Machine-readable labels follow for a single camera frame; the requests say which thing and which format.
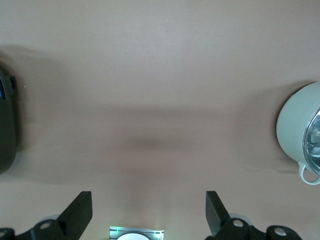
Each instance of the beige surface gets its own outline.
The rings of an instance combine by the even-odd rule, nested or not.
[[[22,233],[92,191],[81,239],[109,226],[205,239],[205,192],[265,231],[318,239],[319,186],[280,149],[277,115],[320,79],[320,1],[0,2],[19,149],[0,226]]]

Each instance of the white circular object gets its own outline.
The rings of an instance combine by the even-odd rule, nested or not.
[[[283,151],[299,164],[299,175],[309,185],[320,184],[320,82],[309,84],[283,106],[276,124]],[[318,176],[304,178],[304,170]]]
[[[128,233],[119,237],[118,240],[149,240],[149,238],[138,233]]]

